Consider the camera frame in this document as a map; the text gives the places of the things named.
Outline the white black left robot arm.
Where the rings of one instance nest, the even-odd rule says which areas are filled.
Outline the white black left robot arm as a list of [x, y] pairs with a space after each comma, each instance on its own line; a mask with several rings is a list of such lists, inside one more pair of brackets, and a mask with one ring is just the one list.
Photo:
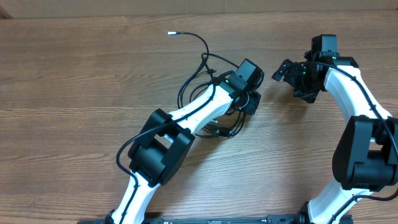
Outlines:
[[196, 133], [231, 108], [254, 114], [261, 98], [257, 89], [264, 72], [245, 59], [235, 71], [212, 77], [207, 89], [188, 105], [169, 113], [155, 110], [140, 133], [123, 144], [131, 163], [122, 171], [129, 183], [119, 207], [106, 223], [142, 223], [155, 191], [179, 170]]

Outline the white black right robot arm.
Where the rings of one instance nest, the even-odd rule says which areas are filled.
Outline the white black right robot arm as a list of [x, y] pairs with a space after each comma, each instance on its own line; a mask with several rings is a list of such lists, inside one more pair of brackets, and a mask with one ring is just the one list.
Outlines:
[[377, 197], [386, 186], [397, 185], [397, 118], [375, 99], [353, 57], [338, 52], [337, 37], [312, 38], [305, 61], [286, 59], [272, 75], [294, 89], [294, 97], [314, 103], [319, 92], [335, 99], [346, 122], [332, 158], [333, 178], [315, 198], [304, 203], [287, 223], [352, 223], [347, 211], [362, 199]]

